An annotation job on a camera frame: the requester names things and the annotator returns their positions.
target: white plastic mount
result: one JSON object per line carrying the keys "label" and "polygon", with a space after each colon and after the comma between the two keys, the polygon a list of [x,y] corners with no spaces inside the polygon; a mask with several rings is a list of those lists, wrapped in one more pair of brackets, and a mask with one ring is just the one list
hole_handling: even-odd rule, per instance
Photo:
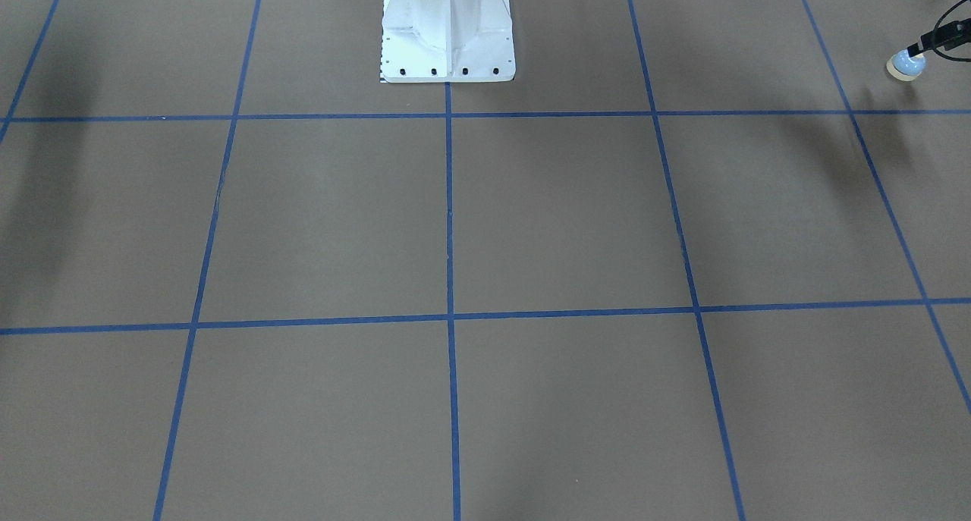
{"label": "white plastic mount", "polygon": [[509,10],[509,0],[385,0],[382,82],[511,81]]}

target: small round object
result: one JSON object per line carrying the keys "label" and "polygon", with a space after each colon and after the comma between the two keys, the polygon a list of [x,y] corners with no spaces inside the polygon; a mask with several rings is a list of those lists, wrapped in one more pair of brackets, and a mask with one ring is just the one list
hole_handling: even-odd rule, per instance
{"label": "small round object", "polygon": [[887,72],[900,81],[911,82],[918,78],[927,65],[927,58],[922,54],[911,57],[909,52],[904,49],[896,55],[892,55],[887,61]]}

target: grid square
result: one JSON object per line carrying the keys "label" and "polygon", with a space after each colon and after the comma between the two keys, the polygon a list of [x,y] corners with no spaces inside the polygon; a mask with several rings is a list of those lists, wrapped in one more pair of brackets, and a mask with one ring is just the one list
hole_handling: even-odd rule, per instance
{"label": "grid square", "polygon": [[690,315],[457,323],[462,517],[736,518]]}
{"label": "grid square", "polygon": [[458,112],[646,110],[627,0],[511,0],[516,79],[457,83]]}
{"label": "grid square", "polygon": [[746,517],[967,518],[968,412],[925,308],[705,320]]}
{"label": "grid square", "polygon": [[440,120],[239,123],[203,316],[445,312],[444,137]]}
{"label": "grid square", "polygon": [[152,517],[184,331],[0,341],[2,519]]}
{"label": "grid square", "polygon": [[919,296],[846,117],[662,126],[701,303]]}
{"label": "grid square", "polygon": [[936,306],[934,312],[967,386],[971,382],[971,306]]}
{"label": "grid square", "polygon": [[651,119],[454,121],[461,311],[689,306]]}
{"label": "grid square", "polygon": [[440,83],[381,79],[384,0],[263,0],[245,113],[445,110]]}
{"label": "grid square", "polygon": [[658,109],[843,109],[800,0],[634,3]]}
{"label": "grid square", "polygon": [[18,117],[232,113],[254,0],[61,0]]}
{"label": "grid square", "polygon": [[226,127],[12,124],[0,146],[0,328],[188,320]]}
{"label": "grid square", "polygon": [[24,68],[44,27],[53,0],[0,0],[0,113],[7,109],[20,85]]}
{"label": "grid square", "polygon": [[441,323],[201,331],[167,521],[451,518]]}
{"label": "grid square", "polygon": [[[918,42],[957,0],[809,0],[840,82],[854,109],[971,108],[966,64],[929,55],[919,83],[885,70],[895,52]],[[949,20],[966,19],[967,5]],[[951,52],[964,55],[964,48]]]}
{"label": "grid square", "polygon": [[968,117],[857,120],[927,293],[971,297]]}

